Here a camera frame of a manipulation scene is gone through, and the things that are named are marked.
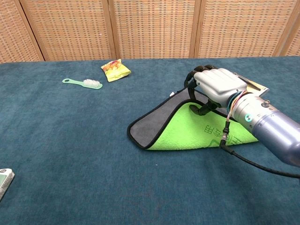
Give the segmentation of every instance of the table surface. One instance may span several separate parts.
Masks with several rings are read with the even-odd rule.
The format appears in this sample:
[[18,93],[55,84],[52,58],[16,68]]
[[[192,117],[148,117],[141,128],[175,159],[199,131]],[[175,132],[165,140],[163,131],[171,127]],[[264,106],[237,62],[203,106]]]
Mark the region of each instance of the table surface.
[[[100,69],[106,62],[0,65],[0,167],[15,172],[0,202],[0,224],[299,224],[299,180],[219,148],[141,150],[126,129],[206,64],[269,87],[265,97],[300,122],[300,57],[123,60],[132,73],[111,83]],[[99,80],[103,88],[64,78]],[[260,143],[234,149],[300,173]]]

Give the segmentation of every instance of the woven panel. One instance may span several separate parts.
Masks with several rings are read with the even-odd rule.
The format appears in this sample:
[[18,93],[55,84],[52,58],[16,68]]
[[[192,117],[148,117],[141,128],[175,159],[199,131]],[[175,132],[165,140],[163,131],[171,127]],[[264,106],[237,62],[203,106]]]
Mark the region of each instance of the woven panel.
[[207,0],[198,57],[271,56],[296,0]]
[[300,29],[294,37],[291,46],[286,55],[298,55],[300,56]]
[[122,58],[187,58],[195,0],[114,0]]
[[47,60],[112,57],[101,0],[24,0],[22,5]]
[[40,61],[13,0],[0,1],[0,63]]

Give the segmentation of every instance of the green towel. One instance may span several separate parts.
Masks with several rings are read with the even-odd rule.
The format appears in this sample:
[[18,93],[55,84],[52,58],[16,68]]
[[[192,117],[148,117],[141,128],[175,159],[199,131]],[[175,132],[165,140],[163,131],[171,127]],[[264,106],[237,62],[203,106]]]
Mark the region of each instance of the green towel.
[[[199,116],[189,109],[201,107],[207,98],[196,92],[196,101],[186,89],[170,97],[158,107],[129,125],[127,133],[139,147],[148,150],[188,150],[219,146],[225,126],[222,110]],[[231,121],[227,145],[256,142],[241,124]]]

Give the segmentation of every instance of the yellow chip bag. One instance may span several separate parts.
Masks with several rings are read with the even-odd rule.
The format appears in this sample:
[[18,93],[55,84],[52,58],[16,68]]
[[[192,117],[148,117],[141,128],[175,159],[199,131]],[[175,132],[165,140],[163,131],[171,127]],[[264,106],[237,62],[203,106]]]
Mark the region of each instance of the yellow chip bag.
[[122,64],[121,59],[110,61],[101,67],[107,77],[108,82],[116,81],[127,76],[131,71]]

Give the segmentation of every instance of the black cable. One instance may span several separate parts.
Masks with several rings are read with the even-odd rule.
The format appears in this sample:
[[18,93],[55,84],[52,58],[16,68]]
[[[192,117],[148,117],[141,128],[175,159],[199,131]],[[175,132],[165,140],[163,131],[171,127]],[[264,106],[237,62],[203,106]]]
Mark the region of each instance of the black cable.
[[243,156],[237,154],[234,150],[232,150],[230,147],[228,147],[226,145],[226,138],[227,138],[227,135],[229,134],[229,124],[230,124],[230,122],[226,121],[226,125],[225,125],[225,128],[223,130],[223,137],[222,137],[221,142],[220,142],[220,148],[221,149],[223,149],[224,151],[228,152],[231,155],[234,155],[235,157],[239,158],[240,160],[244,161],[245,163],[248,163],[252,166],[255,166],[258,169],[261,169],[261,170],[264,170],[266,172],[273,173],[273,174],[276,174],[276,175],[284,176],[284,177],[291,177],[291,178],[300,179],[300,174],[294,174],[294,173],[288,173],[288,172],[273,170],[273,169],[267,168],[265,166],[259,165],[255,162],[252,162],[249,159],[246,159]]

